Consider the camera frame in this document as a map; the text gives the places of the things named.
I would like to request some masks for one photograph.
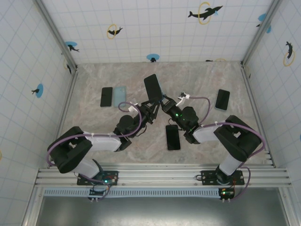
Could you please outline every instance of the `vent grille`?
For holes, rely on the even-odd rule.
[[[90,188],[46,188],[44,196],[98,197]],[[123,197],[207,197],[219,198],[218,188],[111,188],[108,198]]]

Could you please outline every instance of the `smartphone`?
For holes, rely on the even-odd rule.
[[[102,97],[100,100],[100,107],[112,106],[112,94],[113,94],[113,87],[103,87]]]
[[[118,107],[119,103],[125,102],[127,96],[127,88],[125,86],[119,86],[114,88],[114,107]]]
[[[144,84],[150,101],[157,102],[163,99],[161,87],[155,74],[145,78]]]
[[[223,89],[218,90],[215,108],[226,111],[228,108],[230,92]]]
[[[166,140],[167,149],[169,151],[176,151],[181,149],[179,130],[177,125],[167,125],[166,130]]]

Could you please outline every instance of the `white tiled wall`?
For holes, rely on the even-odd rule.
[[[208,0],[223,6],[208,24],[199,24],[203,0],[43,0],[78,64],[159,61],[242,60],[272,0]],[[200,13],[209,6],[205,3]],[[111,24],[123,29],[107,37]]]
[[[32,0],[0,1],[0,225],[20,225],[45,165],[69,71]],[[42,83],[41,98],[31,90]]]
[[[293,181],[291,196],[301,207],[301,1],[285,0],[249,64],[251,86],[278,167],[287,167]],[[288,52],[294,53],[284,66]]]

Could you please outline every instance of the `metal mounting plate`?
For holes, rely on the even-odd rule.
[[[201,171],[202,184],[203,185],[220,185],[216,180],[215,172],[216,172],[215,170]],[[236,170],[232,174],[232,178],[233,178],[233,180],[235,180],[235,186],[245,184],[243,172],[240,170]]]

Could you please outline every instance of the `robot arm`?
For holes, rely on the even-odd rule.
[[[234,127],[231,125],[215,125],[203,128],[198,124],[198,117],[192,107],[185,107],[183,110],[179,105],[184,99],[189,99],[189,95],[181,93],[178,97],[179,103],[165,96],[167,103],[162,103],[162,110],[171,116],[177,125],[185,130],[185,138],[191,144],[200,144],[205,141],[219,140],[229,152],[227,158],[216,168],[214,177],[221,185],[226,185],[232,180],[233,173],[239,168],[260,145],[261,139],[249,130]],[[226,123],[233,123],[238,126],[249,128],[237,116],[229,116]]]
[[[134,134],[126,137],[94,137],[90,133],[82,131],[79,127],[72,127],[56,141],[54,141],[48,150],[56,144],[58,141],[78,135],[78,134],[89,134],[89,136],[76,137],[69,139],[61,144],[57,145],[50,156],[54,161],[55,165],[61,173],[67,173],[74,171],[76,173],[85,175],[88,178],[99,178],[102,175],[101,166],[95,160],[88,160],[85,155],[88,152],[94,151],[122,151],[125,150],[132,142],[130,138],[134,138],[139,131],[146,126],[147,123],[152,124],[153,120],[156,119],[159,102],[149,106],[150,101],[141,103],[141,106],[135,105],[142,117],[141,126],[139,126],[139,114],[134,118],[130,115],[124,115],[120,118],[115,130],[108,135],[126,135],[137,130]]]

